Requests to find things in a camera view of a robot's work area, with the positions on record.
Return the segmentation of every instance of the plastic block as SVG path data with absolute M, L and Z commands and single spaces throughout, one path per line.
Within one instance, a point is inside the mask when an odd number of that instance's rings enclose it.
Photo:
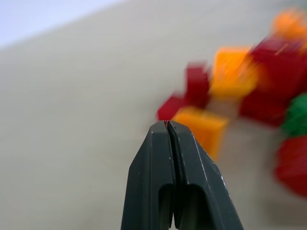
M 189 63 L 186 68 L 185 97 L 191 102 L 208 102 L 209 68 L 205 63 Z
M 307 197 L 307 159 L 297 159 L 280 164 L 275 170 L 276 178 L 293 192 Z
M 239 114 L 267 125 L 278 127 L 284 121 L 287 103 L 270 99 L 257 91 L 243 99 Z
M 228 119 L 195 108 L 180 109 L 173 118 L 191 130 L 208 155 L 217 160 L 221 138 Z
M 292 162 L 303 157 L 307 159 L 307 136 L 289 138 L 282 142 L 277 151 L 279 164 Z
M 257 86 L 257 68 L 247 55 L 251 47 L 222 47 L 215 56 L 210 93 L 242 98 Z
M 301 83 L 300 89 L 298 90 L 298 92 L 295 95 L 295 97 L 297 97 L 300 94 L 305 93 L 305 92 L 307 92 L 307 71 L 306 71 L 306 73 L 304 75 L 304 79 L 303 79 L 303 82 Z
M 188 106 L 188 101 L 181 96 L 173 94 L 158 110 L 158 120 L 171 120 L 182 107 Z
M 307 93 L 291 101 L 282 129 L 291 137 L 307 135 Z
M 191 101 L 190 99 L 173 94 L 158 110 L 158 120 L 171 120 L 180 108 L 195 106 L 204 109 L 209 101 L 209 97 L 201 100 Z
M 265 93 L 279 100 L 290 100 L 301 89 L 307 67 L 307 52 L 300 50 L 300 42 L 275 36 L 268 37 L 254 47 L 250 55 L 265 71 Z
M 294 8 L 280 12 L 273 21 L 272 32 L 289 40 L 306 39 L 305 13 Z

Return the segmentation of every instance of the red cube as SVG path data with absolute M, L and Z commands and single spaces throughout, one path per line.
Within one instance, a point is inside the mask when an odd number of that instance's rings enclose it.
M 296 93 L 296 95 L 294 97 L 297 97 L 301 93 L 305 93 L 305 92 L 307 92 L 307 69 L 306 69 L 306 72 L 304 74 L 304 79 L 301 82 L 301 86 L 300 86 L 298 92 Z
M 307 197 L 307 159 L 280 164 L 274 172 L 276 178 L 293 192 Z
M 205 63 L 190 63 L 186 68 L 185 98 L 191 102 L 208 100 L 209 69 Z
M 158 120 L 171 120 L 178 110 L 188 106 L 188 101 L 181 96 L 172 95 L 158 110 Z
M 188 106 L 195 106 L 198 108 L 205 108 L 209 102 L 209 97 L 203 100 L 190 100 L 186 97 L 173 94 L 158 110 L 158 120 L 171 120 L 179 109 Z
M 239 114 L 270 126 L 278 127 L 283 123 L 287 107 L 287 103 L 274 100 L 266 94 L 254 91 L 243 99 Z
M 285 140 L 277 151 L 279 164 L 285 164 L 304 157 L 307 159 L 306 135 Z
M 265 70 L 266 93 L 281 100 L 298 93 L 307 66 L 307 52 L 300 47 L 300 42 L 268 37 L 251 50 L 253 60 Z

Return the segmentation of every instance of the toy block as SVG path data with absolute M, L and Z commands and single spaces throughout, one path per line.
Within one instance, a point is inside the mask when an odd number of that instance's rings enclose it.
M 277 160 L 279 164 L 292 162 L 301 157 L 307 159 L 307 135 L 289 138 L 283 141 L 280 148 L 277 150 Z
M 209 101 L 209 97 L 194 100 L 187 99 L 180 95 L 173 94 L 159 109 L 157 112 L 158 120 L 171 120 L 180 108 L 187 106 L 195 106 L 197 108 L 204 109 Z
M 177 111 L 188 106 L 189 103 L 184 97 L 172 95 L 158 110 L 158 120 L 171 120 Z
M 189 63 L 186 71 L 185 98 L 191 102 L 208 103 L 209 96 L 209 68 L 205 63 Z
M 282 129 L 291 137 L 307 135 L 307 93 L 291 101 Z
M 265 93 L 289 101 L 301 89 L 306 75 L 307 51 L 301 52 L 300 47 L 300 42 L 272 36 L 251 50 L 253 61 L 264 71 Z
M 297 94 L 295 95 L 295 97 L 297 97 L 297 96 L 299 96 L 300 94 L 305 93 L 305 92 L 307 92 L 307 71 L 306 71 L 306 73 L 305 73 L 305 75 L 304 75 L 304 79 L 303 79 L 303 81 L 301 82 L 301 86 L 300 86 L 300 88 L 299 88 Z
M 284 121 L 288 104 L 270 99 L 267 95 L 257 91 L 243 99 L 239 115 L 278 127 Z
M 222 47 L 214 60 L 210 93 L 214 97 L 235 99 L 257 86 L 257 68 L 248 56 L 251 47 Z
M 272 32 L 287 40 L 305 40 L 307 38 L 305 13 L 294 8 L 280 12 L 273 20 Z
M 274 172 L 276 178 L 293 192 L 307 197 L 307 158 L 298 158 L 280 164 Z
M 191 130 L 195 139 L 213 159 L 217 160 L 218 149 L 228 119 L 195 108 L 183 108 L 173 118 Z

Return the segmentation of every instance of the orange cube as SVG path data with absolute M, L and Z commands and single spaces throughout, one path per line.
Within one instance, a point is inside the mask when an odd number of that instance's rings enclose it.
M 222 47 L 215 56 L 210 93 L 240 99 L 257 86 L 257 68 L 248 56 L 251 47 Z
M 196 108 L 180 109 L 173 117 L 191 130 L 195 139 L 213 159 L 217 160 L 218 149 L 228 119 Z
M 290 40 L 306 40 L 305 12 L 291 8 L 279 13 L 272 24 L 272 32 Z

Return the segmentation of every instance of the white table surface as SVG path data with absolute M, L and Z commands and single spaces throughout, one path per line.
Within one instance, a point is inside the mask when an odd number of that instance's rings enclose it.
M 130 163 L 186 63 L 259 42 L 293 3 L 130 0 L 0 51 L 0 229 L 119 229 Z M 246 230 L 307 229 L 306 200 L 272 177 L 280 138 L 240 119 L 225 133 L 218 166 Z

